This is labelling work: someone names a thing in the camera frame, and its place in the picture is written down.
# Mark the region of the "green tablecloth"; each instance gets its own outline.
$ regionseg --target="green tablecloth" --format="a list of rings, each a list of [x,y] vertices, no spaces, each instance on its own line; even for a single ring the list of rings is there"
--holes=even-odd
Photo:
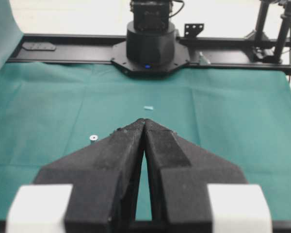
[[[0,219],[40,166],[141,117],[238,164],[262,186],[273,219],[291,220],[291,90],[283,73],[187,68],[137,79],[109,65],[43,63],[0,71]],[[151,218],[145,174],[144,166],[139,219]]]

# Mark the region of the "cable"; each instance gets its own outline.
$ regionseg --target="cable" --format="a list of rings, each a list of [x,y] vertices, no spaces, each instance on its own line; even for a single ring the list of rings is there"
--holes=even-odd
[[[175,2],[179,2],[179,3],[182,3],[182,6],[180,7],[180,9],[179,9],[176,13],[174,13],[174,14],[171,15],[171,16],[169,16],[169,18],[172,18],[172,17],[174,17],[175,15],[179,14],[180,11],[182,11],[182,9],[183,9],[184,6],[185,6],[185,2],[184,2],[183,0],[173,0],[173,1],[175,1]]]

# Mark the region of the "black mounting plate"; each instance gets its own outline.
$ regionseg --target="black mounting plate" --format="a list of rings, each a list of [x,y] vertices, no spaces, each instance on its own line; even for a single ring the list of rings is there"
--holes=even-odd
[[[184,25],[184,37],[196,38],[205,28],[203,23],[186,23]]]
[[[131,61],[126,56],[126,41],[113,46],[111,62],[119,67],[125,74],[169,74],[189,64],[190,55],[188,48],[176,42],[175,57],[170,62],[160,67],[141,65]]]

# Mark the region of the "black metal frame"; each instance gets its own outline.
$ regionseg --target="black metal frame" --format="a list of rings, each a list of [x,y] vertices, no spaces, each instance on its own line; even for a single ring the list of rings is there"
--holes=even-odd
[[[125,40],[125,36],[25,34],[7,62],[111,64],[113,46]],[[26,50],[22,46],[25,42],[52,43],[56,50]],[[255,60],[253,47],[270,49],[277,44],[274,39],[256,42],[247,38],[178,37],[178,42],[189,49],[186,67],[279,70],[291,75],[290,65]],[[287,40],[285,46],[291,47],[291,42]],[[200,63],[201,52],[210,64]]]
[[[128,230],[119,231],[119,233],[144,232],[167,233],[167,230],[166,226],[161,222],[136,221],[130,224]],[[5,233],[5,221],[0,221],[0,233]],[[273,221],[273,233],[291,233],[291,221]]]
[[[291,0],[286,1],[277,40],[269,39],[263,32],[271,2],[261,0],[256,29],[245,38],[178,36],[177,42],[187,46],[190,55],[184,67],[279,70],[291,75],[291,65],[282,65],[280,59],[284,47],[291,48],[291,40],[287,39],[291,26]],[[125,36],[25,34],[7,62],[114,64],[118,54],[114,45],[125,40]],[[28,43],[32,44],[31,48],[26,45]],[[120,68],[126,73],[129,71],[125,66]]]

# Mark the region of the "metal bracket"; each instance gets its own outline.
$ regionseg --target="metal bracket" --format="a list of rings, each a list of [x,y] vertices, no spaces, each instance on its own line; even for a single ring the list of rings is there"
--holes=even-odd
[[[56,46],[50,42],[24,42],[22,48],[31,51],[55,51]]]
[[[184,25],[184,37],[196,38],[204,30],[204,27],[203,23],[186,23]]]
[[[211,65],[210,60],[207,57],[205,57],[203,52],[199,52],[199,64],[201,66]]]

